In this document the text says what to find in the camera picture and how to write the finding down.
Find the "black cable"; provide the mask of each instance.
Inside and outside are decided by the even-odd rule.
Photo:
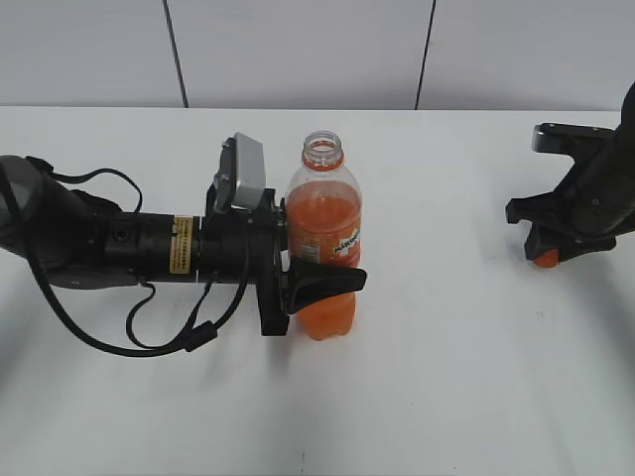
[[[170,6],[168,5],[168,0],[163,0],[163,13],[166,16],[166,25],[168,26],[168,35],[170,36],[172,56],[174,57],[175,68],[177,69],[177,80],[179,81],[179,90],[181,91],[181,100],[183,101],[183,107],[190,107],[190,104],[188,103],[188,93],[186,92],[186,82],[183,79],[181,59],[179,58],[179,49],[177,48],[175,29],[172,25],[172,15],[170,14]]]
[[[245,243],[245,260],[243,264],[240,281],[238,284],[238,289],[236,290],[236,294],[234,295],[234,299],[231,301],[231,304],[229,305],[227,310],[223,313],[223,315],[218,319],[217,322],[211,323],[210,321],[207,321],[201,326],[194,328],[194,325],[196,324],[196,317],[198,316],[198,310],[200,309],[202,302],[205,300],[205,298],[209,294],[209,290],[211,289],[211,282],[209,282],[205,285],[205,289],[203,291],[202,296],[200,297],[200,299],[198,300],[194,308],[191,310],[190,317],[188,317],[188,320],[186,321],[185,325],[183,326],[179,334],[177,334],[177,336],[174,339],[172,339],[170,342],[164,345],[153,346],[153,345],[144,344],[135,335],[132,324],[139,309],[143,307],[145,304],[147,304],[150,301],[150,299],[152,299],[155,296],[157,289],[155,288],[154,285],[150,283],[146,283],[143,280],[140,280],[141,286],[151,290],[151,292],[148,297],[145,297],[144,299],[140,300],[132,309],[130,309],[130,312],[128,313],[128,317],[126,318],[126,335],[130,339],[130,341],[144,349],[156,350],[156,349],[163,349],[166,347],[177,346],[177,345],[187,347],[187,343],[190,340],[190,336],[195,334],[197,329],[204,328],[206,325],[207,326],[209,326],[210,324],[213,325],[213,330],[210,329],[211,330],[210,336],[214,334],[214,330],[215,330],[215,333],[217,333],[218,329],[220,329],[220,327],[222,327],[231,318],[231,316],[234,314],[234,312],[240,305],[240,302],[242,301],[245,295],[247,284],[249,282],[249,269],[251,265],[251,249],[249,246],[249,234],[247,232],[246,225],[243,226],[243,239]]]
[[[247,225],[243,225],[243,239],[245,241],[245,263],[242,268],[242,276],[240,277],[240,283],[238,284],[238,289],[236,290],[236,295],[232,300],[231,304],[225,311],[225,313],[220,317],[220,319],[214,323],[214,327],[216,330],[222,327],[229,318],[233,315],[233,313],[238,308],[238,305],[242,301],[242,297],[245,295],[245,289],[247,288],[247,282],[249,281],[249,266],[250,266],[250,255],[251,251],[249,248],[249,234],[247,232]]]
[[[211,283],[207,283],[205,285],[205,289],[203,291],[202,296],[200,297],[200,299],[198,300],[194,308],[191,310],[190,317],[188,317],[188,320],[184,324],[183,328],[179,331],[177,336],[174,339],[172,339],[170,342],[168,342],[167,344],[163,344],[163,345],[144,344],[137,338],[134,332],[134,329],[132,327],[132,323],[137,314],[137,311],[141,307],[143,307],[145,304],[147,304],[150,301],[150,299],[152,299],[155,296],[157,292],[157,289],[151,283],[146,283],[142,281],[141,286],[149,290],[152,290],[152,292],[150,293],[148,297],[146,297],[143,300],[140,300],[132,309],[130,309],[130,312],[128,313],[128,317],[126,318],[126,335],[130,339],[130,341],[144,349],[163,349],[163,348],[174,346],[174,345],[180,345],[181,347],[183,347],[184,340],[187,340],[188,334],[194,329],[194,325],[196,324],[196,317],[198,316],[198,310],[200,309],[200,305],[202,304],[204,299],[209,294],[209,290],[211,289]]]
[[[137,206],[133,210],[134,213],[139,213],[141,210],[141,206],[143,205],[143,193],[141,192],[141,188],[132,181],[131,178],[126,176],[123,172],[119,172],[116,169],[97,169],[96,171],[92,171],[88,174],[84,174],[83,176],[63,176],[62,174],[55,174],[54,172],[49,172],[49,175],[62,183],[70,183],[72,185],[78,185],[80,183],[84,183],[85,181],[89,181],[90,179],[94,179],[95,177],[101,174],[113,174],[114,176],[118,176],[124,180],[126,180],[130,185],[137,190],[139,193],[139,199],[137,200]]]
[[[430,9],[430,20],[428,22],[428,33],[426,34],[426,45],[424,46],[424,57],[421,60],[421,73],[419,74],[419,85],[417,86],[417,97],[415,98],[415,110],[419,109],[419,99],[421,98],[421,90],[424,85],[424,73],[426,72],[426,61],[428,60],[428,49],[430,48],[430,39],[433,33],[436,11],[437,0],[433,0],[433,5]]]
[[[44,295],[45,299],[49,303],[49,306],[56,314],[58,319],[62,322],[62,324],[79,340],[83,343],[94,347],[97,350],[101,350],[102,352],[107,352],[110,354],[119,355],[122,357],[158,357],[161,355],[168,355],[175,353],[179,350],[182,350],[183,347],[171,347],[171,348],[163,348],[163,349],[155,349],[155,350],[135,350],[135,349],[127,349],[124,347],[117,347],[114,345],[106,344],[98,339],[95,339],[91,335],[81,329],[68,315],[62,303],[58,300],[55,293],[51,289],[51,285],[47,280],[44,270],[40,265],[40,262],[37,258],[35,248],[33,247],[33,243],[31,242],[31,238],[27,232],[24,220],[22,218],[22,213],[20,211],[20,207],[18,206],[18,202],[16,200],[15,193],[13,192],[13,188],[9,183],[9,178],[7,176],[7,172],[0,164],[0,193],[7,203],[7,208],[9,210],[9,214],[11,215],[11,219],[18,226],[18,233],[22,239],[22,244],[25,249],[25,256],[27,258],[27,262],[29,263],[29,267],[31,268],[31,272],[33,273],[33,277],[40,288],[40,291]]]

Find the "robotic arm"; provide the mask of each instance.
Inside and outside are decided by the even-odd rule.
[[[513,198],[507,222],[532,222],[525,256],[538,266],[615,247],[618,235],[635,230],[635,84],[612,131],[545,123],[535,127],[536,152],[564,154],[573,167],[547,193]]]
[[[124,212],[105,198],[62,183],[82,183],[115,174],[139,191],[139,204]],[[217,336],[240,303],[248,284],[256,285],[262,335],[286,335],[289,314],[318,300],[364,287],[366,273],[292,258],[287,249],[284,200],[265,187],[262,145],[236,134],[223,144],[220,168],[206,196],[205,216],[143,213],[141,190],[124,174],[100,169],[81,177],[62,176],[33,157],[0,157],[0,247],[28,260],[56,315],[76,337],[106,352],[153,357],[192,351]],[[132,319],[155,293],[152,282],[205,283],[205,291],[184,329],[162,346],[141,343]],[[238,283],[227,312],[195,326],[196,314],[212,283]],[[143,350],[111,346],[85,334],[68,316],[51,285],[96,290],[142,285],[152,291],[128,315],[126,330]]]

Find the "bottle label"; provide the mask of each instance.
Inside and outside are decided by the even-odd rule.
[[[313,233],[290,225],[289,250],[292,256],[324,265],[355,267],[360,256],[361,219],[332,233]]]

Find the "orange soda bottle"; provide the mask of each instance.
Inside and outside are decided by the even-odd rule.
[[[357,267],[361,254],[361,191],[343,165],[336,134],[317,131],[305,140],[302,166],[286,196],[289,252],[314,263]],[[315,340],[344,335],[353,325],[355,293],[329,297],[298,312]]]

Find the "bottle neck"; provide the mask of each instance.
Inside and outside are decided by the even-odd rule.
[[[329,172],[337,169],[344,162],[341,141],[336,134],[328,131],[317,131],[305,139],[302,151],[302,162],[309,169],[317,172]]]

